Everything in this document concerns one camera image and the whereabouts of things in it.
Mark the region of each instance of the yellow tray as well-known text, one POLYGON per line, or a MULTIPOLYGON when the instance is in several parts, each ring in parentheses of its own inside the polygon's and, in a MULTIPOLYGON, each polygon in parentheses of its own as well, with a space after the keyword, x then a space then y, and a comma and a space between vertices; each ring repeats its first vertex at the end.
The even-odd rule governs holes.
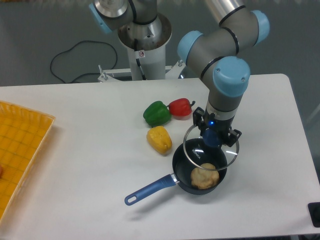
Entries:
POLYGON ((0 101, 0 222, 54 120, 46 113, 0 101))

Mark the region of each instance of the cookie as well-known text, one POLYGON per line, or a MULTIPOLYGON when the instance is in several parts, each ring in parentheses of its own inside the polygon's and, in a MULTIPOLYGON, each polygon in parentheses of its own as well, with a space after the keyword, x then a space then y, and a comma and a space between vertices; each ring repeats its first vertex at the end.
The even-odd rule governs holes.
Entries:
MULTIPOLYGON (((206 169, 215 169, 216 167, 211 163, 204 163, 201 167, 206 169)), ((218 171, 207 171, 196 167, 191 172, 191 184, 198 189, 208 189, 218 184, 218 171)))

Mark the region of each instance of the black pan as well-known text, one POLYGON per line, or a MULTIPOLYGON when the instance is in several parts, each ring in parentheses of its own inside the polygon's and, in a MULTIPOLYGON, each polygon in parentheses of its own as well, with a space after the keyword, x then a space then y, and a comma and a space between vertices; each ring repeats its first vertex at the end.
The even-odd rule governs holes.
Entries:
MULTIPOLYGON (((201 165, 204 163, 210 163, 217 169, 227 165, 227 159, 224 152, 220 148, 206 146, 202 138, 187 140, 185 144, 188 155, 196 164, 201 165)), ((173 155, 172 168, 172 174, 168 174, 148 186, 128 195, 124 199, 125 204, 129 206, 133 205, 161 189, 173 187, 176 184, 190 194, 207 194, 213 191, 222 182, 227 173, 227 168, 219 170, 218 184, 207 189, 198 189, 197 187, 192 186, 191 172, 195 166, 187 159, 182 144, 177 148, 173 155)))

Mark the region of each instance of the red bell pepper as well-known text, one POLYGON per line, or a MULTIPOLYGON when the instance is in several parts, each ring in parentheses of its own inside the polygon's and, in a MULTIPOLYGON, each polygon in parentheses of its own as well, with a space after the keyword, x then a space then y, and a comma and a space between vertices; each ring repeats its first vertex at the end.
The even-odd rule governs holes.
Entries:
POLYGON ((171 102, 168 107, 169 111, 173 116, 176 117, 186 117, 188 116, 192 110, 191 107, 195 104, 195 101, 192 103, 189 102, 186 98, 180 98, 171 102))

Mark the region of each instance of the yellow bell pepper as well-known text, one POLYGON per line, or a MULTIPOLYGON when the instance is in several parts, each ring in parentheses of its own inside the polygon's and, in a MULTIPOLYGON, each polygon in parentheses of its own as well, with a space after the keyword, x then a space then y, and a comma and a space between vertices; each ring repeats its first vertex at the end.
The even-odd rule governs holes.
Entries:
POLYGON ((172 147, 169 133, 163 126, 151 128, 146 135, 146 139, 151 147, 162 155, 167 153, 172 147))

